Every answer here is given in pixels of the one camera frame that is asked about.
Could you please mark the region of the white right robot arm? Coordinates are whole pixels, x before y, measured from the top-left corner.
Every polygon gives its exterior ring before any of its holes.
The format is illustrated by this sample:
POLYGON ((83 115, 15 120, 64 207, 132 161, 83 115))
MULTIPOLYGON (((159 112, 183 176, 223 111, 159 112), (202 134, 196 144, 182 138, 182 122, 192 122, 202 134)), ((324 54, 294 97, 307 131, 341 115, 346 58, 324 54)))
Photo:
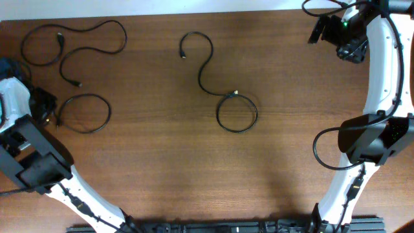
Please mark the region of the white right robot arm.
POLYGON ((370 178, 413 142, 410 93, 412 1, 346 1, 318 14, 309 43, 327 41, 341 60, 369 60, 369 87, 361 116, 335 128, 339 165, 311 219, 278 221, 279 232, 383 232, 379 217, 353 217, 370 178))

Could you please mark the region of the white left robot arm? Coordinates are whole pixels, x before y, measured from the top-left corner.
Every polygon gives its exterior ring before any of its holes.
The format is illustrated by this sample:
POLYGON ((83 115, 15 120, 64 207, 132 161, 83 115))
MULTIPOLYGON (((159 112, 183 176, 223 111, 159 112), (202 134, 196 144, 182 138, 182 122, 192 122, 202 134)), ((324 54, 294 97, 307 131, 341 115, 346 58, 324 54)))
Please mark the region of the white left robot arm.
POLYGON ((133 218, 93 190, 67 148, 45 126, 56 97, 32 85, 30 68, 1 58, 1 171, 17 192, 55 199, 95 232, 140 232, 133 218))

